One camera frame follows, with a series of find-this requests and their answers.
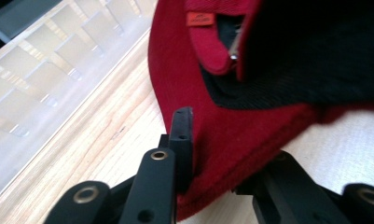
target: black bracket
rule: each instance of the black bracket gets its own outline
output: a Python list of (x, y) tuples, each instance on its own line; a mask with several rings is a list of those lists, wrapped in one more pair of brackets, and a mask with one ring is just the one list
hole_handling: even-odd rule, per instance
[(67, 190), (45, 223), (175, 223), (176, 192), (192, 179), (192, 111), (175, 111), (170, 135), (147, 151), (136, 176), (110, 189), (86, 181)]
[(374, 223), (374, 187), (347, 185), (342, 193), (317, 185), (282, 151), (235, 189), (253, 195), (259, 223)]

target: red cloth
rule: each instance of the red cloth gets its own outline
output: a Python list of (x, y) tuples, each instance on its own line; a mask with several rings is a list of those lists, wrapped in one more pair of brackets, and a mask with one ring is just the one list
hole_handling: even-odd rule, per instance
[[(176, 109), (193, 108), (194, 178), (188, 191), (178, 195), (178, 220), (199, 212), (258, 171), (323, 112), (306, 104), (266, 110), (231, 110), (215, 105), (203, 83), (200, 64), (213, 75), (224, 75), (231, 61), (228, 51), (216, 41), (215, 27), (187, 27), (186, 8), (199, 12), (216, 8), (215, 12), (228, 15), (248, 11), (252, 23), (260, 1), (251, 1), (249, 6), (236, 0), (204, 1), (207, 5), (199, 2), (159, 0), (148, 50), (151, 80), (167, 131)], [(198, 41), (203, 36), (210, 38)], [(215, 54), (205, 52), (214, 50), (219, 56), (207, 57)], [(345, 108), (335, 107), (334, 111), (338, 115)]]

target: metal rivet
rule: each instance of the metal rivet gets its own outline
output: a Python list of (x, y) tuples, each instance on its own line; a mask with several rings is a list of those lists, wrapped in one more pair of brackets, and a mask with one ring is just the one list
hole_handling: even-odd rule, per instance
[(151, 154), (152, 160), (162, 161), (168, 157), (167, 152), (165, 151), (156, 151)]
[(74, 195), (75, 203), (90, 203), (99, 195), (99, 190), (96, 186), (88, 186), (83, 189), (80, 189)]
[(374, 190), (362, 188), (359, 189), (357, 193), (358, 196), (360, 196), (360, 198), (362, 198), (364, 201), (374, 205)]

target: plastic compartment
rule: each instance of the plastic compartment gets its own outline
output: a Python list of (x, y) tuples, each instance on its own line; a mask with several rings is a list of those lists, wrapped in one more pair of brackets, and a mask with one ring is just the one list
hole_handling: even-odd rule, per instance
[(62, 1), (2, 53), (0, 193), (149, 30), (154, 4)]

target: red tag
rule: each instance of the red tag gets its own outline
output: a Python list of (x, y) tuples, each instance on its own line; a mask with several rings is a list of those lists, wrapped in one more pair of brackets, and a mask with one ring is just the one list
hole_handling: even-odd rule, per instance
[(215, 22), (214, 13), (207, 12), (188, 12), (187, 26), (207, 26)]

